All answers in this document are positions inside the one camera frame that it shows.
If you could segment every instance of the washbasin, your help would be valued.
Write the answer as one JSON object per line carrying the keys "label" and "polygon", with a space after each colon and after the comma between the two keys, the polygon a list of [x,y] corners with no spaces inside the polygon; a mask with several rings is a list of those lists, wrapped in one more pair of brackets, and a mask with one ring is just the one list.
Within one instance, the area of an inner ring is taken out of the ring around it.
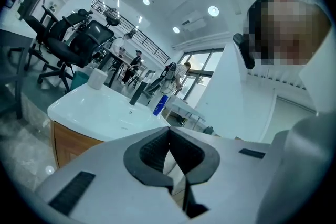
{"label": "washbasin", "polygon": [[110,141],[158,127],[170,126],[142,104],[103,86],[95,90],[84,84],[48,108],[55,122],[85,136]]}

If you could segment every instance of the floor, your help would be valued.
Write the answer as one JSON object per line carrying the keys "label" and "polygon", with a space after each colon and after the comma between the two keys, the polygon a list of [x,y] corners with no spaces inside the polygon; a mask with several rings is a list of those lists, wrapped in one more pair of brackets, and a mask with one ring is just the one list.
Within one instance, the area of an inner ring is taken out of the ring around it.
{"label": "floor", "polygon": [[[9,58],[7,51],[8,48],[0,50],[0,60],[6,62],[8,69],[14,71],[19,53],[13,52]],[[45,59],[56,66],[58,59],[48,54],[44,48],[42,51]],[[15,113],[9,113],[0,118],[0,160],[12,180],[31,190],[35,190],[56,169],[50,143],[50,121],[47,109],[61,98],[65,91],[58,77],[44,79],[41,85],[37,83],[43,64],[33,56],[30,69],[25,74],[22,89],[24,118],[17,120]],[[8,85],[8,88],[13,91],[13,86]],[[118,80],[113,82],[111,88],[127,97],[132,97],[134,93],[132,87],[124,87]],[[142,95],[138,102],[147,105],[148,100]],[[173,117],[169,117],[167,121],[172,126],[180,126]]]}

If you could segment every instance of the dark hair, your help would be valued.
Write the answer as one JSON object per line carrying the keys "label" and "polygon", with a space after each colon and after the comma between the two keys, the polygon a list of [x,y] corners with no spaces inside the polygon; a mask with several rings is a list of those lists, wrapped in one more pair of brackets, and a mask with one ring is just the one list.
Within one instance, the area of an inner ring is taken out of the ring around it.
{"label": "dark hair", "polygon": [[184,65],[185,65],[186,67],[191,68],[191,63],[189,63],[189,62],[185,62]]}
{"label": "dark hair", "polygon": [[247,11],[248,33],[244,34],[245,42],[248,42],[250,49],[258,53],[262,59],[274,57],[272,47],[268,46],[265,36],[267,36],[266,25],[263,24],[262,15],[265,14],[263,9],[267,9],[267,3],[273,0],[255,0]]}

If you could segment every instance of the vanity cabinet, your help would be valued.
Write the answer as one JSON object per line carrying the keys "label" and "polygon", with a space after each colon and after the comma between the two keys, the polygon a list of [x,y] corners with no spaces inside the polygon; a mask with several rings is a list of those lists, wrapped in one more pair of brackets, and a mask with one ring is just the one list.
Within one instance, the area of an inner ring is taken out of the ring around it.
{"label": "vanity cabinet", "polygon": [[78,155],[95,145],[103,143],[103,141],[82,135],[55,121],[51,121],[51,143],[57,168],[61,168]]}

